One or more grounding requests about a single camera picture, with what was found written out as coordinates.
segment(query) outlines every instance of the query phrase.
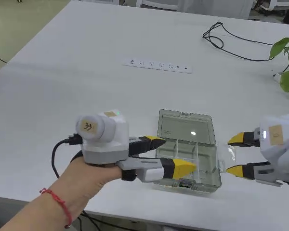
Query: tabletop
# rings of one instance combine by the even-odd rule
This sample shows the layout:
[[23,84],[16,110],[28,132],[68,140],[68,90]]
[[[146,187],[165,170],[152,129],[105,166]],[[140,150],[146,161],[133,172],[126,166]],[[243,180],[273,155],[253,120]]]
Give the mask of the tabletop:
[[[54,145],[75,132],[78,115],[119,109],[131,136],[155,135],[160,109],[212,116],[217,142],[250,131],[266,115],[289,113],[273,81],[287,59],[250,62],[213,48],[202,33],[217,21],[236,35],[274,43],[289,25],[71,1],[0,70],[0,197],[31,201],[55,181]],[[270,46],[213,32],[225,48],[265,59]],[[123,66],[127,58],[183,63],[191,74]],[[79,147],[60,147],[59,173]],[[263,161],[238,149],[237,164]],[[211,195],[107,184],[86,210],[106,216],[208,230],[289,230],[289,186],[222,174]]]

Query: power strip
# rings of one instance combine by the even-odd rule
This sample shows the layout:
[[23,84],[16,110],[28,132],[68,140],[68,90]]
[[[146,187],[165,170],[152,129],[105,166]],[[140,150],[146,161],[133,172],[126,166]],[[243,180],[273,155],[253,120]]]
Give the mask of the power strip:
[[123,63],[123,65],[162,70],[162,71],[174,71],[188,74],[192,73],[192,68],[187,65],[148,61],[143,59],[128,59]]

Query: forearm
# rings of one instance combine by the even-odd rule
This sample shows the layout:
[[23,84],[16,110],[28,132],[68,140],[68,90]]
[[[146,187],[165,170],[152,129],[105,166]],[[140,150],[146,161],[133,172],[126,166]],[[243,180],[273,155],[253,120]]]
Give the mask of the forearm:
[[68,223],[61,206],[44,193],[27,204],[0,231],[62,231]]

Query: floor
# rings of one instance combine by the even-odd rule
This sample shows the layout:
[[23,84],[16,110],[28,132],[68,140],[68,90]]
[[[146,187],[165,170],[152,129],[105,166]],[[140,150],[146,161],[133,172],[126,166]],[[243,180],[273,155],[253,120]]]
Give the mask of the floor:
[[[0,0],[0,58],[6,62],[11,60],[70,0]],[[126,0],[128,6],[135,6],[136,0]],[[264,18],[253,13],[256,20],[280,23],[279,18]],[[0,69],[5,65],[0,61]],[[98,217],[103,221],[124,226],[139,231],[146,230],[146,224],[142,222],[131,222],[117,218]],[[82,218],[83,231],[94,231],[93,225]],[[79,221],[74,226],[80,230]],[[119,230],[100,224],[103,231]]]

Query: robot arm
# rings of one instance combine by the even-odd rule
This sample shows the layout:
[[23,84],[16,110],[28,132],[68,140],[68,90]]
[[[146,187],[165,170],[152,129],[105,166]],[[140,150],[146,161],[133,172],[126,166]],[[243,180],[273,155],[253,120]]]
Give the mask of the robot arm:
[[90,165],[117,165],[122,169],[122,180],[179,179],[196,169],[195,164],[181,159],[139,157],[166,141],[155,136],[130,138],[128,123],[118,110],[80,117],[76,131],[82,137],[78,156],[83,155]]
[[227,169],[228,173],[275,186],[281,185],[277,180],[289,184],[289,115],[265,118],[259,128],[237,134],[228,144],[260,147],[267,159],[267,162],[233,166]]

